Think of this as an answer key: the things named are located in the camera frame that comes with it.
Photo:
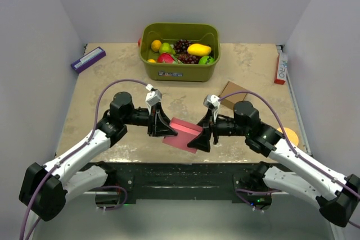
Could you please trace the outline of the pink paper box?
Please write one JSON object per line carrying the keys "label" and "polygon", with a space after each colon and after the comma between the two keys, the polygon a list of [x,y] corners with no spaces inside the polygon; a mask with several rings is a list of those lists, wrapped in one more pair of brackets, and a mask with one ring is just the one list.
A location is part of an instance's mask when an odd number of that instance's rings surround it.
{"label": "pink paper box", "polygon": [[202,127],[175,117],[171,119],[170,127],[177,132],[177,135],[174,137],[165,137],[162,141],[164,144],[187,151],[189,153],[197,152],[196,148],[191,148],[187,145],[198,135],[200,135],[203,130]]}

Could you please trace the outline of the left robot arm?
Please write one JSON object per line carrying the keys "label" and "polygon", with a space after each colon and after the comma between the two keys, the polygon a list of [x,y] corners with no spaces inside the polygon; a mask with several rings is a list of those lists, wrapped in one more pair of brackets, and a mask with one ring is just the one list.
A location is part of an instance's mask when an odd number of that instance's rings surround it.
{"label": "left robot arm", "polygon": [[94,157],[118,143],[127,133],[128,125],[145,126],[151,137],[172,137],[178,133],[161,106],[162,94],[151,89],[146,107],[135,108],[128,92],[114,95],[109,109],[95,127],[78,144],[45,165],[31,164],[24,175],[19,200],[44,221],[50,221],[70,199],[68,186],[74,175]]}

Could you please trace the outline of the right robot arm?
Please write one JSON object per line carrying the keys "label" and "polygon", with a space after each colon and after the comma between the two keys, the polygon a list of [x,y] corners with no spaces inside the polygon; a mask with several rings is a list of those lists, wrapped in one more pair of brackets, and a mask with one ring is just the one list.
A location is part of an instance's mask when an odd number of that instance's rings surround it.
{"label": "right robot arm", "polygon": [[189,148],[209,152],[211,139],[218,143],[220,136],[243,136],[251,150],[289,169],[283,172],[262,165],[250,178],[255,190],[279,189],[315,205],[334,225],[345,227],[350,223],[359,204],[359,177],[338,173],[295,147],[284,133],[262,122],[249,101],[237,102],[233,117],[216,120],[214,111],[210,106],[200,121],[202,131],[188,143]]}

